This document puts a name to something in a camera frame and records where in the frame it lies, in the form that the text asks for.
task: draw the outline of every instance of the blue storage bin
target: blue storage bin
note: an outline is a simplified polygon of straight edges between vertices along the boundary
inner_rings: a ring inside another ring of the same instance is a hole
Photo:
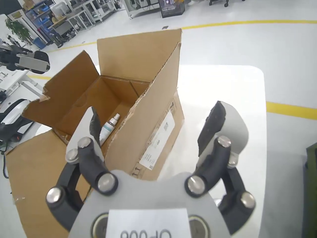
[[[43,49],[46,46],[39,37],[35,38],[33,43],[40,49]]]

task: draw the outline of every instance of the cardboard box flap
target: cardboard box flap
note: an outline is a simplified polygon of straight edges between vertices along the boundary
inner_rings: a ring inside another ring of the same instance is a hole
[[[31,102],[23,116],[38,123],[55,127],[73,103],[99,77],[87,52],[82,51],[44,87],[45,101]]]
[[[65,152],[66,145],[51,130],[19,144],[6,155],[12,196],[27,237],[68,236],[45,202],[66,164]],[[81,178],[76,190],[84,199],[89,184]]]
[[[164,30],[97,40],[101,75],[151,82],[180,43],[181,32]]]
[[[105,156],[105,163],[109,170],[118,169],[129,173],[138,162],[157,121],[163,115],[176,91],[178,65],[175,63],[179,62],[179,53],[180,44],[145,94],[131,108],[113,136]]]

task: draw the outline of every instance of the white floor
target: white floor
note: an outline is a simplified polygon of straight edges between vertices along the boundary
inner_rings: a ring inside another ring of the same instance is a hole
[[[316,0],[221,0],[201,2],[182,16],[162,19],[159,12],[130,20],[120,11],[64,45],[93,43],[98,38],[192,25],[244,20],[317,20]],[[317,25],[253,24],[183,30],[180,64],[251,65],[264,73],[266,100],[317,108],[315,77]],[[45,48],[53,76],[80,51],[98,65],[96,44],[56,50]],[[210,88],[210,93],[218,88]],[[303,211],[303,169],[306,147],[317,141],[317,121],[267,114],[267,181],[261,238],[300,237]],[[0,209],[8,211],[8,180],[0,177]],[[0,213],[4,237],[23,237],[16,212]]]

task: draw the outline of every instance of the cardboard box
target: cardboard box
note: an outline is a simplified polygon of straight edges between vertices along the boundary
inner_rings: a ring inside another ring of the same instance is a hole
[[[41,100],[29,104],[23,116],[53,129],[7,155],[12,195],[28,238],[68,236],[48,210],[45,195],[57,182],[66,143],[89,106],[96,108],[101,125],[121,115],[102,146],[107,168],[157,179],[184,120],[177,94],[180,40],[181,29],[98,40],[101,76],[83,51],[46,83]],[[150,170],[140,159],[171,114],[175,126]],[[88,183],[81,179],[77,190],[83,199]]]
[[[23,8],[28,11],[33,8],[34,2],[32,0],[23,0],[25,3],[23,4]]]

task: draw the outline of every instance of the white table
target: white table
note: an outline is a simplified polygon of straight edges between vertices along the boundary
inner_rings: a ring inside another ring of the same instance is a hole
[[[2,80],[0,90],[6,92],[7,95],[11,95],[19,87],[19,84],[37,96],[42,95],[43,87],[27,76],[28,70],[10,71],[5,66],[0,66],[0,71],[7,74],[5,77],[0,77]]]
[[[263,73],[251,66],[181,65],[178,92],[185,121],[159,179],[193,172],[198,160],[197,138],[217,100],[237,109],[249,130],[249,141],[239,156],[238,171],[257,206],[236,238],[259,235],[266,180],[266,102]],[[222,198],[219,182],[210,192]]]

